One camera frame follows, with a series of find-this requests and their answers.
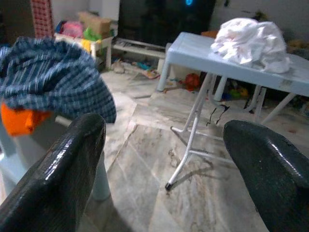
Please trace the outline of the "orange cloth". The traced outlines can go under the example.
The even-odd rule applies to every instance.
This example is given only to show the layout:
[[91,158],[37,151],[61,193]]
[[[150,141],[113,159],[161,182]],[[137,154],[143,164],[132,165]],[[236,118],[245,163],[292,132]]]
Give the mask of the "orange cloth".
[[12,137],[32,134],[52,114],[29,109],[11,109],[5,103],[1,104],[0,113],[4,128]]

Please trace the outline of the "cardboard box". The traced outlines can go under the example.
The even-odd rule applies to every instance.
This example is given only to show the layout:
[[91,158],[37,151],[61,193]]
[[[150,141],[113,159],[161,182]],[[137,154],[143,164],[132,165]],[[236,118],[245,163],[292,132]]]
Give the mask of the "cardboard box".
[[78,12],[77,15],[84,29],[91,29],[95,35],[100,35],[103,39],[111,37],[110,19],[89,12]]

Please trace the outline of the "red tiled pillar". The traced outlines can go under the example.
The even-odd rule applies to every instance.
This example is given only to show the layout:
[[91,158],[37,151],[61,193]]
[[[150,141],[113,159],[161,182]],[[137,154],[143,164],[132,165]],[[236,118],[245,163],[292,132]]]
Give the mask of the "red tiled pillar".
[[30,0],[36,38],[53,37],[54,25],[51,0]]

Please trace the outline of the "colourful picture book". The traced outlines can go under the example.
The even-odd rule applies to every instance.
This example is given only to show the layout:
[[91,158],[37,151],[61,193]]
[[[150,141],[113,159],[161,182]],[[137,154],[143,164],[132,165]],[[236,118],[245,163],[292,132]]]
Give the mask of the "colourful picture book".
[[160,76],[160,73],[152,67],[148,67],[147,69],[140,69],[139,74],[142,74],[148,79],[156,79]]

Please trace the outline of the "blue plaid shirt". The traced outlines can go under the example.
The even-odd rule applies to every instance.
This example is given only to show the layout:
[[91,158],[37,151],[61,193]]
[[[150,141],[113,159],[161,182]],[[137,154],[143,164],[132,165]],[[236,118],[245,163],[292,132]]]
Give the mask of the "blue plaid shirt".
[[0,47],[0,101],[12,109],[51,111],[68,118],[97,113],[116,121],[113,96],[94,59],[79,46],[20,37]]

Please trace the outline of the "orange toy ball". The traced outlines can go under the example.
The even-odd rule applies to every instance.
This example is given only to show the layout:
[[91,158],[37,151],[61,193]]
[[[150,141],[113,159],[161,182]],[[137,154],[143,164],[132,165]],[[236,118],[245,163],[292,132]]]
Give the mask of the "orange toy ball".
[[185,89],[188,91],[194,91],[200,86],[200,77],[196,73],[190,73],[185,77]]

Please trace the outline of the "pink backpack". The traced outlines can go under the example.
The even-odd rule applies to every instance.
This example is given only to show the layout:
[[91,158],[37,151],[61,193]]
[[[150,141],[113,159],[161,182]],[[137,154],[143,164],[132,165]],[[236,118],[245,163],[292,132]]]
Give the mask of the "pink backpack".
[[67,21],[63,24],[62,34],[74,38],[83,37],[83,25],[78,21]]

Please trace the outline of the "black television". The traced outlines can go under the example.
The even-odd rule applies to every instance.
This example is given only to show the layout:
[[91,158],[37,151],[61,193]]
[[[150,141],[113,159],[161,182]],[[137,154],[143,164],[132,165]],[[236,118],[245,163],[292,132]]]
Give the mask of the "black television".
[[207,31],[216,0],[120,0],[118,37],[165,46],[181,32]]

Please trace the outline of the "green bag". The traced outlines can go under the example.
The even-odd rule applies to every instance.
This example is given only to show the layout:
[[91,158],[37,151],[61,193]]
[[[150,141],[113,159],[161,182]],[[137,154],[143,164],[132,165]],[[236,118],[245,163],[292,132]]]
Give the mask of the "green bag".
[[90,41],[99,41],[102,40],[102,36],[93,32],[90,27],[87,27],[83,31],[83,38]]

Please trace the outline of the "white side table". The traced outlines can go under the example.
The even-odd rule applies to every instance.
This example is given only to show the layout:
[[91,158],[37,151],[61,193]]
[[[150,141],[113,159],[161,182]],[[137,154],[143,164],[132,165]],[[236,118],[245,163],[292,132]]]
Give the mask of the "white side table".
[[[67,36],[64,34],[55,33],[54,38],[56,40],[66,41],[71,44],[76,44],[81,46],[81,38],[74,38],[71,36]],[[99,41],[93,41],[95,44],[95,50],[93,50],[90,55],[93,59],[97,58],[97,52],[106,49],[105,60],[106,60],[106,68],[109,69],[112,65],[112,37],[105,38]]]

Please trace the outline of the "white shirt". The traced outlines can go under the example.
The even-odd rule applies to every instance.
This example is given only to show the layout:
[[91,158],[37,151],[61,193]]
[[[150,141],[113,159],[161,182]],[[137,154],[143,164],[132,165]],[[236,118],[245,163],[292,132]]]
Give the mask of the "white shirt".
[[220,26],[211,45],[223,59],[268,73],[286,73],[291,61],[283,35],[273,22],[234,18]]

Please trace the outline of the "small light blue plastic table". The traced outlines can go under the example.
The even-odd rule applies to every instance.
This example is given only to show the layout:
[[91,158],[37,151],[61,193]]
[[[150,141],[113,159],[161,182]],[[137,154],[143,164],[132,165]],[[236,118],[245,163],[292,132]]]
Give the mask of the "small light blue plastic table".
[[[169,76],[175,77],[175,73],[176,73],[173,70],[173,67],[172,67],[171,64],[169,64],[169,63],[167,65],[165,64],[165,60],[166,60],[166,58],[160,58],[159,61],[158,61],[157,71],[160,73],[160,78],[161,78],[160,81],[159,81],[158,87],[157,87],[158,91],[163,91],[168,77]],[[216,101],[219,101],[219,99],[222,97],[222,94],[224,92],[227,80],[228,80],[228,78],[226,76],[221,77],[221,79],[219,81],[219,85],[218,85],[217,90],[215,92],[215,96],[214,96],[214,99]]]

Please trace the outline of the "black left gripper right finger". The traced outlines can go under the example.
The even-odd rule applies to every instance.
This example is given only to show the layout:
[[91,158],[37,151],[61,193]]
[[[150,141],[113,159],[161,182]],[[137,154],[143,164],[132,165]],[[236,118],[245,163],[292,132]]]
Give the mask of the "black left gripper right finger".
[[269,232],[309,232],[309,158],[287,138],[244,120],[223,141]]

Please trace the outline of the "grey plush toy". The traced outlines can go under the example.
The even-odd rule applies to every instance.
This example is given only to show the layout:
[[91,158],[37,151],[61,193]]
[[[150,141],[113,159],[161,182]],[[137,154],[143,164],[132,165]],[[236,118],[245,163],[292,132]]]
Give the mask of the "grey plush toy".
[[125,69],[124,69],[122,62],[120,60],[114,62],[112,64],[111,68],[117,74],[124,74],[125,73]]

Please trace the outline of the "light blue folding table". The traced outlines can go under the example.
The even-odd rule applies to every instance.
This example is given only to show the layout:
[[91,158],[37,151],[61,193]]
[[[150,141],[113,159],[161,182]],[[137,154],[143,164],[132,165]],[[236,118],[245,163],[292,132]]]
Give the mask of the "light blue folding table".
[[205,100],[208,99],[212,104],[220,107],[220,104],[215,102],[212,98],[212,86],[215,84],[215,79],[217,76],[226,76],[227,78],[255,85],[256,90],[253,95],[252,103],[245,109],[245,111],[250,111],[256,106],[257,114],[260,113],[262,108],[262,102],[257,102],[257,99],[262,99],[264,97],[267,88],[288,93],[288,95],[262,121],[263,123],[270,121],[296,95],[309,97],[309,60],[306,60],[300,56],[289,54],[288,57],[292,61],[290,70],[284,74],[274,74],[237,65],[224,60],[212,51],[211,45],[213,42],[214,39],[207,36],[181,32],[166,51],[166,65],[168,63],[171,65],[175,64],[206,73],[206,77],[202,83],[184,128],[178,129],[171,127],[171,130],[176,135],[189,131],[190,136],[180,164],[177,166],[175,172],[165,185],[165,189],[167,191],[172,189],[176,177],[181,172],[186,161],[191,155],[216,159],[225,163],[232,162],[229,159],[220,158],[211,155],[207,151],[199,151],[193,149],[192,147],[195,135],[199,134],[197,131],[197,125],[199,123]]

